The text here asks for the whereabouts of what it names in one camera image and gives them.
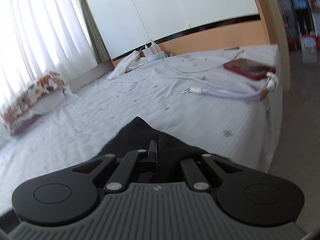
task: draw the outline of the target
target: green curtain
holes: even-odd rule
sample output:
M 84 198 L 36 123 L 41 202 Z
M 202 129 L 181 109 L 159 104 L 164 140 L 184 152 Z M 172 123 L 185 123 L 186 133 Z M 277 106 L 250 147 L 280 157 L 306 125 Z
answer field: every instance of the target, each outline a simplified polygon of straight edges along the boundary
M 94 54 L 98 64 L 110 59 L 106 46 L 103 43 L 98 27 L 93 19 L 92 13 L 86 0 L 80 0 L 84 19 L 88 28 L 88 33 L 93 46 Z

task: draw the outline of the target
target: wooden headboard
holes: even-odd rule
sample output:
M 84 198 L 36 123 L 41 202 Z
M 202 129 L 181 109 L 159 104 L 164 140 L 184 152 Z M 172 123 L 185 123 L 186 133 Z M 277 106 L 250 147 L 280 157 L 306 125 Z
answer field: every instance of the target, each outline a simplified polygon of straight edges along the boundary
M 277 0 L 255 0 L 255 2 L 261 20 L 200 31 L 163 42 L 159 46 L 166 53 L 180 55 L 196 51 L 277 44 L 281 55 L 283 89 L 289 90 L 289 50 Z

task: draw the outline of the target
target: black mechanical device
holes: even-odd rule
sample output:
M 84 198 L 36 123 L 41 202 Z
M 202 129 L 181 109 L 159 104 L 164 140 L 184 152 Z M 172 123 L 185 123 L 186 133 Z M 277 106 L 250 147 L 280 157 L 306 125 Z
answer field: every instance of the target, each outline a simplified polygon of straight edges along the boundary
M 295 240 L 304 204 L 292 182 L 214 154 L 180 161 L 180 181 L 140 183 L 157 143 L 30 179 L 12 194 L 12 239 Z

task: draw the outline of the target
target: black pants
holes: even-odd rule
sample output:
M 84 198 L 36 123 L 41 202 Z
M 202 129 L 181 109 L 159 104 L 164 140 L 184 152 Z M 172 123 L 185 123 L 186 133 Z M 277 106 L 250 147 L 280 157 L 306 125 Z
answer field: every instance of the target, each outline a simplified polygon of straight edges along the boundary
M 296 10 L 297 19 L 299 22 L 299 27 L 301 35 L 306 35 L 306 29 L 304 28 L 304 22 L 306 22 L 308 34 L 311 32 L 311 21 L 308 9 Z

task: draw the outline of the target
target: red phone case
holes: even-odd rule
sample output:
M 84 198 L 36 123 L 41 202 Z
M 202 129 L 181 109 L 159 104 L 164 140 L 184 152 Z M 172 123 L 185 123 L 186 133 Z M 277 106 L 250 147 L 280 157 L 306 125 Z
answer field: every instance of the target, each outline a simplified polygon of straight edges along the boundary
M 241 70 L 238 67 L 242 66 L 242 65 L 247 65 L 247 66 L 265 66 L 266 68 L 268 68 L 268 70 L 254 74 L 254 73 L 250 73 L 248 71 L 245 70 Z M 247 78 L 253 79 L 253 80 L 261 80 L 267 77 L 267 72 L 272 72 L 275 73 L 276 69 L 274 67 L 265 65 L 265 64 L 261 64 L 258 62 L 254 62 L 254 61 L 250 61 L 247 59 L 237 59 L 237 60 L 233 60 L 230 61 L 226 64 L 223 65 L 223 67 L 227 70 L 230 70 L 232 72 L 235 72 L 237 74 L 243 75 Z

